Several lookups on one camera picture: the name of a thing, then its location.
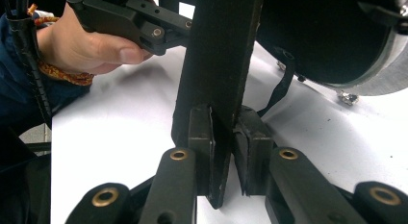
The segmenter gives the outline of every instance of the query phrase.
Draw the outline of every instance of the white table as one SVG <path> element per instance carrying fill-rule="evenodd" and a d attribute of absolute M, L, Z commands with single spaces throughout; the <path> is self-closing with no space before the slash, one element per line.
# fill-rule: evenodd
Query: white table
<path fill-rule="evenodd" d="M 129 188 L 153 176 L 174 147 L 172 114 L 184 59 L 182 47 L 140 65 L 94 79 L 90 93 L 53 119 L 52 223 L 64 223 L 91 188 L 108 182 Z M 267 104 L 283 73 L 256 45 L 243 103 Z M 275 141 L 301 150 L 334 185 L 353 191 L 378 181 L 408 193 L 408 90 L 362 97 L 350 107 L 334 91 L 293 81 L 264 117 Z M 242 197 L 231 163 L 224 205 L 198 199 L 198 223 L 269 223 L 265 197 Z"/>

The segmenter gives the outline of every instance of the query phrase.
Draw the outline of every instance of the sleeve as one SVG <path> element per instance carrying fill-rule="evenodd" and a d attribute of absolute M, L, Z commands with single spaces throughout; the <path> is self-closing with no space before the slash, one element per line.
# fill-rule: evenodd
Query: sleeve
<path fill-rule="evenodd" d="M 24 66 L 14 49 L 13 38 L 5 15 L 0 18 L 0 128 L 24 122 L 38 114 L 37 101 Z M 56 81 L 41 73 L 49 104 L 55 113 L 76 98 L 89 92 L 65 81 Z"/>

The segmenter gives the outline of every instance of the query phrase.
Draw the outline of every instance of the dark blue sleeve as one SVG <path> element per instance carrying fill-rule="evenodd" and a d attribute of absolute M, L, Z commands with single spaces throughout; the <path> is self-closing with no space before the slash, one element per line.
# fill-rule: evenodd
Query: dark blue sleeve
<path fill-rule="evenodd" d="M 24 122 L 30 115 L 38 114 L 27 70 L 15 52 L 9 23 L 3 15 L 0 18 L 0 128 Z M 89 91 L 89 87 L 41 75 L 53 113 Z"/>

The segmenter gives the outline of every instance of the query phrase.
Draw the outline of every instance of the hand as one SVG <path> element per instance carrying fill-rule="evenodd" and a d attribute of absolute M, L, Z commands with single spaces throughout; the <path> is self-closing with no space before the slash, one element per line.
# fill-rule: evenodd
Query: hand
<path fill-rule="evenodd" d="M 67 4 L 60 20 L 37 36 L 42 60 L 66 73 L 104 74 L 152 56 L 126 38 L 87 33 Z"/>

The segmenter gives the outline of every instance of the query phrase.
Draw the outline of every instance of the human hand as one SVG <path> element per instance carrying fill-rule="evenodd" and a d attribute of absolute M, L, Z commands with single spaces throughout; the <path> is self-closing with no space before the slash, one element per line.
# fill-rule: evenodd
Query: human hand
<path fill-rule="evenodd" d="M 60 20 L 37 36 L 42 60 L 65 73 L 104 74 L 152 56 L 126 38 L 87 33 L 67 4 Z"/>

